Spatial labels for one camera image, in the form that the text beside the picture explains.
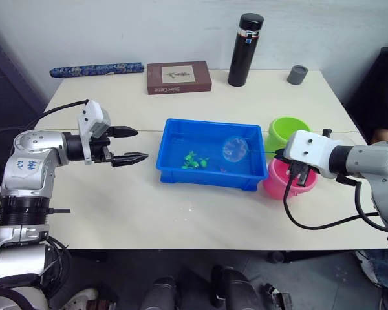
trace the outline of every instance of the white table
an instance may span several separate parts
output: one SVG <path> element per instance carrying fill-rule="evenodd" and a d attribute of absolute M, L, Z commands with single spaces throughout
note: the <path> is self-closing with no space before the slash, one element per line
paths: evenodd
<path fill-rule="evenodd" d="M 50 216 L 51 235 L 73 249 L 388 247 L 386 234 L 361 220 L 323 231 L 300 229 L 287 218 L 283 204 L 267 198 L 261 188 L 257 192 L 244 192 L 226 187 L 159 182 L 155 163 L 161 130 L 168 117 L 258 123 L 267 128 L 272 119 L 288 114 L 305 119 L 316 131 L 323 127 L 338 129 L 341 132 L 335 132 L 332 137 L 348 145 L 365 143 L 320 72 L 309 72 L 301 88 L 284 82 L 286 75 L 285 71 L 252 71 L 245 88 L 231 88 L 224 84 L 222 72 L 211 71 L 212 92 L 171 96 L 145 95 L 141 74 L 66 79 L 48 109 L 83 98 L 96 99 L 109 111 L 113 125 L 141 130 L 135 137 L 111 139 L 111 150 L 118 154 L 146 152 L 150 157 L 142 163 L 114 169 L 106 163 L 85 166 L 82 162 L 60 167 L 56 171 L 51 205 L 69 208 L 72 214 Z M 272 88 L 279 92 L 283 107 L 272 104 L 276 102 Z M 127 99 L 121 97 L 126 92 Z M 242 94 L 248 100 L 240 108 L 237 100 Z M 206 108 L 202 100 L 208 102 L 206 110 L 202 110 Z M 189 108 L 190 105 L 202 113 Z M 314 112 L 310 113 L 310 106 L 325 113 L 318 119 Z M 144 109 L 148 108 L 154 113 L 144 115 Z M 75 129 L 79 111 L 73 108 L 49 116 L 38 128 Z M 363 183 L 361 202 L 365 212 L 371 212 L 371 189 L 366 181 Z M 290 200 L 290 209 L 301 223 L 319 225 L 355 214 L 353 201 L 352 187 L 319 178 L 313 190 Z"/>

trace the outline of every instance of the gray floor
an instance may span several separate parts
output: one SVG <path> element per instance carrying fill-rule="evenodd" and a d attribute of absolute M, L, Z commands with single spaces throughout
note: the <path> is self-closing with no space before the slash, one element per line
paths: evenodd
<path fill-rule="evenodd" d="M 292 296 L 297 310 L 375 310 L 380 290 L 362 273 L 351 253 L 271 264 L 261 251 L 109 251 L 105 262 L 74 257 L 72 275 L 52 300 L 57 309 L 69 296 L 105 283 L 118 297 L 117 309 L 138 309 L 151 283 L 172 275 L 190 291 L 188 309 L 214 309 L 208 303 L 211 268 L 230 265 L 242 271 L 253 286 L 269 282 Z"/>

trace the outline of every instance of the blue plastic tray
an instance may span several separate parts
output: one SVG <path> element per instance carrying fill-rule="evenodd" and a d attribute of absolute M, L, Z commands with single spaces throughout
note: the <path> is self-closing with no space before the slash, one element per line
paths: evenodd
<path fill-rule="evenodd" d="M 237 162 L 227 160 L 227 153 L 223 154 L 223 147 L 233 137 L 245 141 L 248 147 Z M 195 153 L 197 162 L 207 159 L 207 166 L 183 169 L 190 151 Z M 164 183 L 196 183 L 256 191 L 259 181 L 268 177 L 263 152 L 260 126 L 170 118 L 166 121 L 156 167 Z"/>

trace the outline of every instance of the white wall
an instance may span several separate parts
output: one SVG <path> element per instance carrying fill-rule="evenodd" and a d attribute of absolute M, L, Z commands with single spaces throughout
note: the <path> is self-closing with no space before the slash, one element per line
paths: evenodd
<path fill-rule="evenodd" d="M 388 0 L 0 0 L 0 43 L 49 100 L 61 82 L 53 67 L 228 68 L 244 12 L 265 17 L 253 68 L 322 69 L 341 100 L 388 45 Z"/>

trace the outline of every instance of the green plastic cup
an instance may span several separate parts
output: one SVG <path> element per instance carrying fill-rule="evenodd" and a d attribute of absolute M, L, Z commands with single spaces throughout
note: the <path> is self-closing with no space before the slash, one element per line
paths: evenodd
<path fill-rule="evenodd" d="M 299 129 L 310 131 L 309 126 L 300 119 L 288 116 L 275 119 L 270 123 L 269 135 L 264 142 L 264 150 L 266 152 L 275 152 L 278 149 L 283 149 L 289 138 Z M 274 156 L 275 154 L 266 154 L 266 157 L 269 158 Z"/>

